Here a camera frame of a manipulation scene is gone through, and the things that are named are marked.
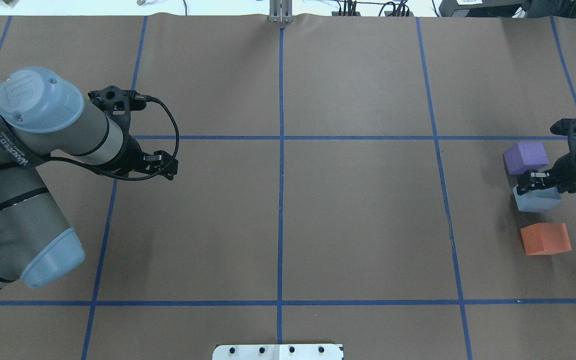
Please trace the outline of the aluminium frame post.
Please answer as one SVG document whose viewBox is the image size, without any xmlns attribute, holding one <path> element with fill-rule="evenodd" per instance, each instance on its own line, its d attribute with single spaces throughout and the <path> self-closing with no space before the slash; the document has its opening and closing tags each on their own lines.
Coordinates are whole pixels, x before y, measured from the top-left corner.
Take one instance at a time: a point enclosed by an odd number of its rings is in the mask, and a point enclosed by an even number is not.
<svg viewBox="0 0 576 360">
<path fill-rule="evenodd" d="M 294 21 L 293 0 L 270 0 L 269 15 L 270 23 L 289 24 Z"/>
</svg>

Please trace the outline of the purple foam block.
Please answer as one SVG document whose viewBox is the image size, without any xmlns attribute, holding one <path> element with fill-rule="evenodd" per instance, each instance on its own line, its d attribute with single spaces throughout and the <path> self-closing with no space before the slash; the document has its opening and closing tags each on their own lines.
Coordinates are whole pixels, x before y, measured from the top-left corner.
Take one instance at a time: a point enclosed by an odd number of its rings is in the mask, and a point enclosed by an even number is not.
<svg viewBox="0 0 576 360">
<path fill-rule="evenodd" d="M 550 164 L 546 148 L 541 141 L 519 141 L 503 152 L 508 174 L 521 175 L 528 170 L 540 170 Z"/>
</svg>

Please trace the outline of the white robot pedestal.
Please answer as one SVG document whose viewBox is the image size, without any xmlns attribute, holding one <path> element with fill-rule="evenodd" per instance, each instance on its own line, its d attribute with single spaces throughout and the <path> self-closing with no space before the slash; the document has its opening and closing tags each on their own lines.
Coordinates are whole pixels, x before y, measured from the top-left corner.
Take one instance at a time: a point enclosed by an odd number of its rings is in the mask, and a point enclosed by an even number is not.
<svg viewBox="0 0 576 360">
<path fill-rule="evenodd" d="M 215 347 L 213 360 L 343 360 L 342 344 L 224 344 Z"/>
</svg>

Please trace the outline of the orange foam block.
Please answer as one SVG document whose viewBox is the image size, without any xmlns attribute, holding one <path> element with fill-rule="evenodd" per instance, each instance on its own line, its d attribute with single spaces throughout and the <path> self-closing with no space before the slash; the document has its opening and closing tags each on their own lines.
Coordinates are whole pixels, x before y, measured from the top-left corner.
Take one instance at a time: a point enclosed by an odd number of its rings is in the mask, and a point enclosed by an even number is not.
<svg viewBox="0 0 576 360">
<path fill-rule="evenodd" d="M 528 256 L 551 256 L 572 251 L 565 223 L 535 223 L 519 230 Z"/>
</svg>

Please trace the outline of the light blue foam block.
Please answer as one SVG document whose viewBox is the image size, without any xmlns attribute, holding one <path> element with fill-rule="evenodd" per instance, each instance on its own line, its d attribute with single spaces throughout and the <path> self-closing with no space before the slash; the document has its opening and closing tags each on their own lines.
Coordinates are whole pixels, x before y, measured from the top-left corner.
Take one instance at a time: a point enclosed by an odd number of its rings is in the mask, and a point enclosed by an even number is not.
<svg viewBox="0 0 576 360">
<path fill-rule="evenodd" d="M 515 186 L 512 193 L 519 212 L 544 214 L 562 202 L 562 195 L 555 187 L 518 194 L 518 186 Z"/>
</svg>

